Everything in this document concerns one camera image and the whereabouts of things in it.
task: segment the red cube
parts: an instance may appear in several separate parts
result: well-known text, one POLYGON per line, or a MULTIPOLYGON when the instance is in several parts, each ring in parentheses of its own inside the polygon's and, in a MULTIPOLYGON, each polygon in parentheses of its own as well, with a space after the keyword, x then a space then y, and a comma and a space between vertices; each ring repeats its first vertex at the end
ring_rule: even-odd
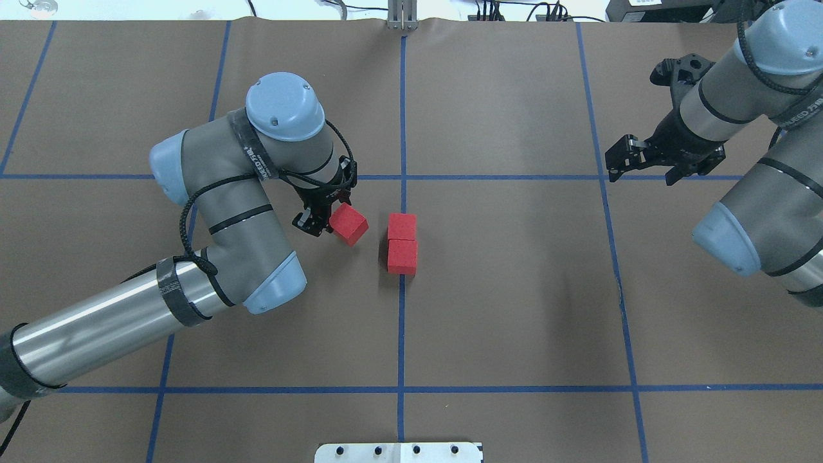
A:
POLYGON ((388 241, 388 272, 396 275, 417 273, 417 241, 388 241))
POLYGON ((416 240, 417 216, 414 214, 392 213, 388 215, 388 239, 416 240))
POLYGON ((340 236, 346 244, 354 246, 357 240, 369 229, 369 223, 357 209, 343 203, 328 218, 328 224, 334 234, 340 236))

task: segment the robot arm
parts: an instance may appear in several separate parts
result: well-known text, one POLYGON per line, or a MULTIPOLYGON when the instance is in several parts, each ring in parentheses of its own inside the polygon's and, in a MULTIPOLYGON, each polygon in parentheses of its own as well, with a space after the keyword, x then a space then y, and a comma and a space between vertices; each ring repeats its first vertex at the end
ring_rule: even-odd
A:
POLYGON ((184 255, 5 333, 0 421, 22 402, 234 304, 258 314, 299 295, 306 278, 261 180, 294 186, 305 206, 298 228, 316 236, 331 231, 332 204, 348 203, 356 184, 356 164, 335 156, 332 132, 339 136, 312 87, 278 72, 249 89, 243 109, 152 148, 157 182, 186 212, 196 200, 214 244, 191 251, 183 221, 184 255))
MULTIPOLYGON (((725 158, 723 143, 767 115, 788 133, 714 205, 693 237, 732 271, 747 276, 763 270, 803 303, 818 307, 823 306, 820 24, 823 4, 787 0, 746 32, 742 45, 750 53, 739 40, 715 64, 696 55, 670 62, 674 72, 665 77, 672 86, 672 112, 651 138, 638 142, 626 135, 606 153, 610 181, 633 169, 673 166, 666 175, 672 185, 683 176, 709 173, 725 158), (747 62, 752 55, 756 67, 747 62)), ((656 73, 666 70, 664 62, 656 73)))

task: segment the stacked red blocks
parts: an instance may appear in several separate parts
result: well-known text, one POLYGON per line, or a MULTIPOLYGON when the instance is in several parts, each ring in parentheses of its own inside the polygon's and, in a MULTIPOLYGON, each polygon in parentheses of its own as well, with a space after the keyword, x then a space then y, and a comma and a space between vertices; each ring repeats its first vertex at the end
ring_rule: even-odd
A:
POLYGON ((388 272, 396 275, 417 272, 417 216, 414 214, 388 216, 388 272))
POLYGON ((363 214, 346 203, 341 204, 334 211, 328 218, 328 224, 334 230, 334 234, 340 236, 349 246, 354 246, 363 233, 369 229, 369 223, 363 214))

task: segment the white bracket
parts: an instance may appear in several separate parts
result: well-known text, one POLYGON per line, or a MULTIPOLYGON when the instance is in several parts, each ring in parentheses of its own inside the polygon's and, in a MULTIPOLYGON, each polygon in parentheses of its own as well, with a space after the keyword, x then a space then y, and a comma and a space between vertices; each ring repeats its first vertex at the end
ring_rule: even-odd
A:
POLYGON ((325 444, 314 463, 483 463, 483 444, 475 442, 397 442, 325 444))
POLYGON ((388 0, 386 22, 392 30, 417 29, 417 0, 388 0))

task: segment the light blue joint cap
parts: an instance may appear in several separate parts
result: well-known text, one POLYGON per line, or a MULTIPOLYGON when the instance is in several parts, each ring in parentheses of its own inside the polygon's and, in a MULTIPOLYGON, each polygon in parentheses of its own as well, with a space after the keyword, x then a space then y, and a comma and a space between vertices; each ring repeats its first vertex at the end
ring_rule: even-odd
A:
POLYGON ((760 270, 760 257, 755 245, 723 203, 715 203, 712 210, 691 233, 695 243, 707 250, 734 273, 743 277, 760 270))
POLYGON ((305 288, 306 276, 303 267, 300 267, 297 253, 292 251, 266 281, 243 301, 243 305, 255 315, 262 314, 294 299, 305 288))
MULTIPOLYGON (((746 31, 757 66, 769 74, 798 76, 823 70, 823 4, 786 0, 763 13, 746 31)), ((743 63, 740 43, 734 53, 743 63)))
POLYGON ((246 114, 259 132, 283 142, 308 140, 326 122, 312 86, 291 72, 260 77, 246 93, 246 114))
POLYGON ((180 206, 188 201, 183 182, 183 136, 186 131, 157 143, 149 152, 149 165, 163 193, 180 206))

